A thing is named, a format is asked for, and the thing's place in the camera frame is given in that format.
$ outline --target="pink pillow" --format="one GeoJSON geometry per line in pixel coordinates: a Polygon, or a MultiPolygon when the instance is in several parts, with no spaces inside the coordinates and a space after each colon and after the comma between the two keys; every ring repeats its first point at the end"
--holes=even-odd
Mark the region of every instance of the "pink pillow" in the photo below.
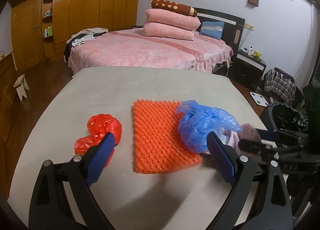
{"type": "Polygon", "coordinates": [[[196,29],[201,24],[197,17],[184,16],[161,8],[147,9],[146,15],[147,20],[151,22],[158,22],[175,27],[181,27],[191,31],[196,31],[196,29]]]}
{"type": "Polygon", "coordinates": [[[192,31],[156,22],[145,23],[142,35],[146,37],[168,37],[191,41],[193,41],[195,36],[192,31]]]}

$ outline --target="metal bolt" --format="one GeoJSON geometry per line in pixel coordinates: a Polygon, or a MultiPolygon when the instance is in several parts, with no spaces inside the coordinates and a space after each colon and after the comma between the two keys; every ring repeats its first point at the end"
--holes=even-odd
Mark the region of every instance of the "metal bolt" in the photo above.
{"type": "Polygon", "coordinates": [[[242,156],[240,156],[240,160],[242,161],[242,162],[248,162],[248,157],[247,156],[245,156],[245,155],[242,155],[242,156]]]}
{"type": "Polygon", "coordinates": [[[75,155],[74,157],[73,157],[73,161],[74,162],[79,162],[79,161],[81,161],[82,160],[82,156],[81,155],[75,155]]]}
{"type": "Polygon", "coordinates": [[[279,153],[276,153],[274,156],[273,156],[274,159],[278,160],[279,159],[279,153]]]}
{"type": "Polygon", "coordinates": [[[278,162],[276,162],[275,160],[272,160],[271,161],[271,166],[277,167],[278,166],[278,162]]]}
{"type": "Polygon", "coordinates": [[[51,160],[49,160],[49,159],[45,160],[44,163],[43,163],[43,165],[45,167],[49,166],[50,164],[51,164],[51,160]]]}

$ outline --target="bed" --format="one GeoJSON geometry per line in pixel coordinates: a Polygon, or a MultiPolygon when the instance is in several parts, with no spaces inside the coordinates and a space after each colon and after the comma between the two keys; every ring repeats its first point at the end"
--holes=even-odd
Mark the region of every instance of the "bed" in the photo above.
{"type": "Polygon", "coordinates": [[[238,50],[244,19],[207,9],[196,10],[201,23],[225,22],[222,41],[200,36],[201,26],[194,32],[194,41],[145,37],[141,35],[142,29],[109,32],[73,46],[69,67],[74,74],[94,66],[141,66],[211,73],[216,64],[227,61],[229,55],[238,50]]]}

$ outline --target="blue plastic bag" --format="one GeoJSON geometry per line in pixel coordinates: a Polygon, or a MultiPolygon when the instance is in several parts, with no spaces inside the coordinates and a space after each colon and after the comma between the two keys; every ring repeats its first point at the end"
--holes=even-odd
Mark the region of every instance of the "blue plastic bag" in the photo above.
{"type": "Polygon", "coordinates": [[[184,101],[176,109],[184,113],[178,124],[180,138],[188,150],[194,153],[207,151],[207,136],[214,131],[220,138],[220,128],[241,132],[236,119],[220,108],[198,104],[195,100],[184,101]]]}

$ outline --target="plaid bag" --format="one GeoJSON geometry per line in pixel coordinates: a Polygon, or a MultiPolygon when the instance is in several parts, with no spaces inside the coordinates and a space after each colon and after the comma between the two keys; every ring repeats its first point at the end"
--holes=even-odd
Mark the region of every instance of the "plaid bag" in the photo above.
{"type": "Polygon", "coordinates": [[[271,69],[264,75],[264,80],[264,91],[274,92],[284,100],[285,104],[289,106],[292,105],[296,93],[296,86],[290,79],[284,78],[282,74],[271,69]]]}

